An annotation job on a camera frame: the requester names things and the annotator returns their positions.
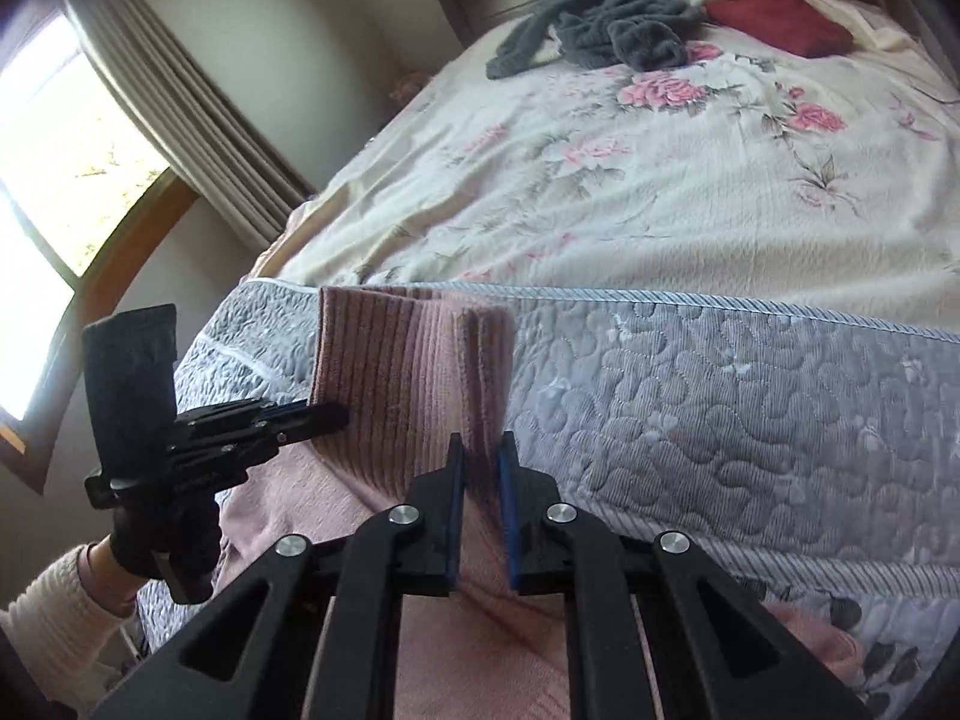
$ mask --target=pink sleeve cuff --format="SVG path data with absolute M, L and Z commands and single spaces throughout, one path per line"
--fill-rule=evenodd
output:
M 121 598 L 97 578 L 90 567 L 89 552 L 94 546 L 94 544 L 88 544 L 77 555 L 77 573 L 80 574 L 80 584 L 98 607 L 116 617 L 126 619 L 136 610 L 136 595 L 131 598 Z

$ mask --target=sweater sleeve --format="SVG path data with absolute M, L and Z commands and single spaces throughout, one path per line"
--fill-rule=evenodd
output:
M 48 698 L 89 669 L 123 620 L 103 610 L 80 584 L 76 547 L 48 567 L 6 611 L 0 627 Z

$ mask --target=person's arm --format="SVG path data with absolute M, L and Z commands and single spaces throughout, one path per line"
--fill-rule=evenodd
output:
M 0 611 L 0 626 L 40 690 L 56 698 L 133 613 L 146 581 L 118 565 L 105 538 L 54 562 Z

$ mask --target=triangular cutout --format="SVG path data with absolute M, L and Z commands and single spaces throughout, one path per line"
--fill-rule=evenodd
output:
M 698 581 L 697 592 L 710 624 L 717 634 L 720 653 L 736 680 L 765 671 L 779 662 L 779 653 L 747 619 L 706 581 Z
M 269 591 L 265 581 L 258 581 L 221 611 L 184 650 L 181 663 L 219 682 L 233 679 Z

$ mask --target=beige curtain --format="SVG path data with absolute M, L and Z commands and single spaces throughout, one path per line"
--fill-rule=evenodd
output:
M 80 45 L 170 167 L 253 250 L 313 189 L 203 74 L 143 0 L 64 0 Z

